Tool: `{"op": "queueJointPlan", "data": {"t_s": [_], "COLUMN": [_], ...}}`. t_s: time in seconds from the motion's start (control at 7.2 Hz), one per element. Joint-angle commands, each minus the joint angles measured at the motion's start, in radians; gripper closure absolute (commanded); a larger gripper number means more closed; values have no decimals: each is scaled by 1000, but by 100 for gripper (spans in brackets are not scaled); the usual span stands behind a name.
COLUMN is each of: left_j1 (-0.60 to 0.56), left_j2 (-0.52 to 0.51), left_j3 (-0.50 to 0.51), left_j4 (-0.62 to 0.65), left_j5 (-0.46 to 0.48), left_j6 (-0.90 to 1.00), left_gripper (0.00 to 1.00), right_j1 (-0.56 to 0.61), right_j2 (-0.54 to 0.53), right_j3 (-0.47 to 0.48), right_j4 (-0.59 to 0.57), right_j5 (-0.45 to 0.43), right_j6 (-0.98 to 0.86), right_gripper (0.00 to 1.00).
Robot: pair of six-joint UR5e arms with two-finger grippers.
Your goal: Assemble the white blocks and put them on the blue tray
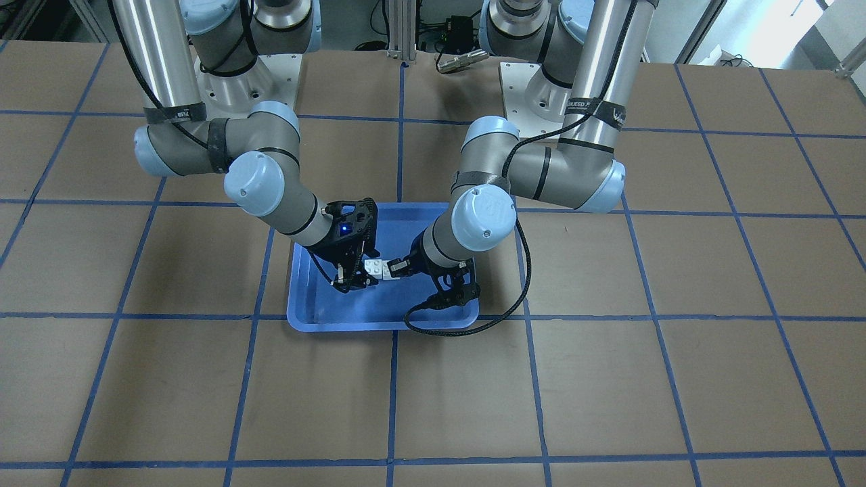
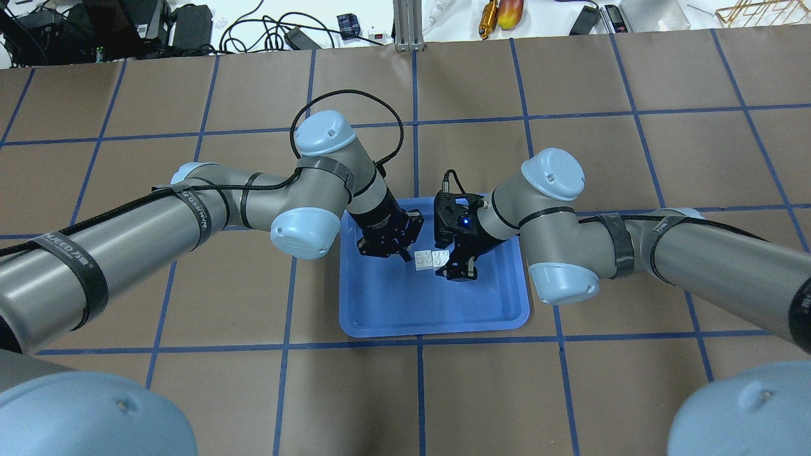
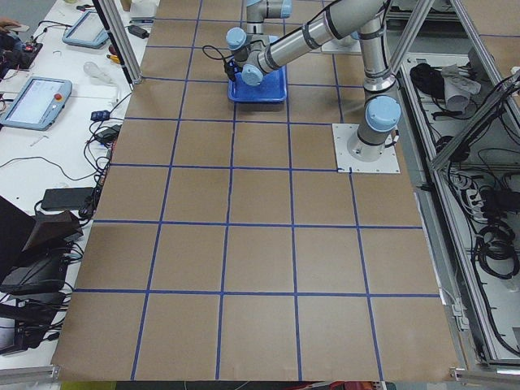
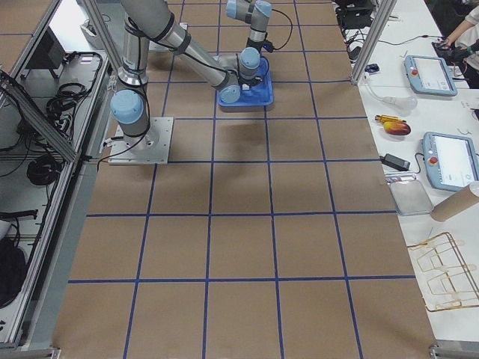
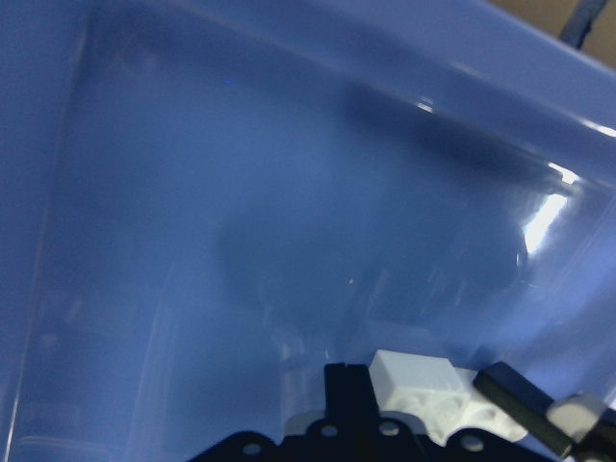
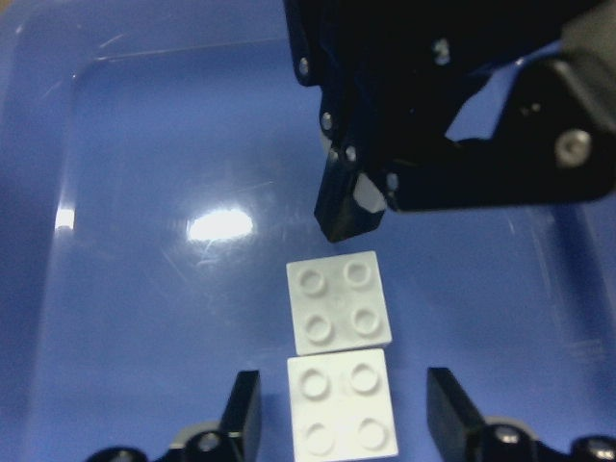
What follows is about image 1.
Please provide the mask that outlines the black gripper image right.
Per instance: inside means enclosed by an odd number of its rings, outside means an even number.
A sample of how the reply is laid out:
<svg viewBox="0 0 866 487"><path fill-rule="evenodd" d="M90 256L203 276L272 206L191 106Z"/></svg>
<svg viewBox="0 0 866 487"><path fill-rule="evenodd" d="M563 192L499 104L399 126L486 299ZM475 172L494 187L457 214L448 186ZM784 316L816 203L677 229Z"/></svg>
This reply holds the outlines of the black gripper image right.
<svg viewBox="0 0 866 487"><path fill-rule="evenodd" d="M389 278L409 276L409 259L395 258L386 263ZM430 263L429 275L436 286L436 293L423 303L423 309L446 309L463 307L479 299L480 285L476 280L474 261L459 262L457 267L446 268Z"/></svg>

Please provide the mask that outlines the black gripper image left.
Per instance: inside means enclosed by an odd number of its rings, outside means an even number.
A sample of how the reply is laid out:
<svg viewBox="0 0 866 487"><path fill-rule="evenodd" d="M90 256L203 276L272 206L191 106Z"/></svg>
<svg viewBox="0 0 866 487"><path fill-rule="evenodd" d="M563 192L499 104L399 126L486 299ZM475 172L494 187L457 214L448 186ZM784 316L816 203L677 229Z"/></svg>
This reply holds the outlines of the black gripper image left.
<svg viewBox="0 0 866 487"><path fill-rule="evenodd" d="M364 256L379 258L376 250L378 207L372 198L328 203L323 210L333 218L325 237L307 250L324 261L333 263L336 275L334 289L343 294L365 289L370 275L365 270Z"/></svg>

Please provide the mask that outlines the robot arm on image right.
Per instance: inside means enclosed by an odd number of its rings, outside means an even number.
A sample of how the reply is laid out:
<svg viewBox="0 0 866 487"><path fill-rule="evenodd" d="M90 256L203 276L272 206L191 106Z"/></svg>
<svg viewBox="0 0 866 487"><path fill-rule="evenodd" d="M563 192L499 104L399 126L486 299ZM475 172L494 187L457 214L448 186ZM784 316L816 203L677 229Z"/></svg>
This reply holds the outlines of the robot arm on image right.
<svg viewBox="0 0 866 487"><path fill-rule="evenodd" d="M448 206L389 263L393 277L425 274L435 292L411 312L459 307L480 295L472 260L520 232L517 197L581 212L619 202L626 170L615 159L656 1L486 1L485 52L532 62L530 111L557 124L535 135L511 119L475 120L461 146Z"/></svg>

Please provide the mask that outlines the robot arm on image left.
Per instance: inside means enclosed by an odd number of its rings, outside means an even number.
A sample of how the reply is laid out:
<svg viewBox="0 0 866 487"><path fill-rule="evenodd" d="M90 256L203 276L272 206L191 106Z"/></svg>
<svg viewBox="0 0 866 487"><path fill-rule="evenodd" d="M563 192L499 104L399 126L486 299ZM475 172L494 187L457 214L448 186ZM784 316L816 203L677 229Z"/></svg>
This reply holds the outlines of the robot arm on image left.
<svg viewBox="0 0 866 487"><path fill-rule="evenodd" d="M263 62L314 52L316 1L110 1L128 65L145 97L134 154L158 178L223 175L227 197L330 262L341 293L378 283L371 198L325 204L300 179L301 130Z"/></svg>

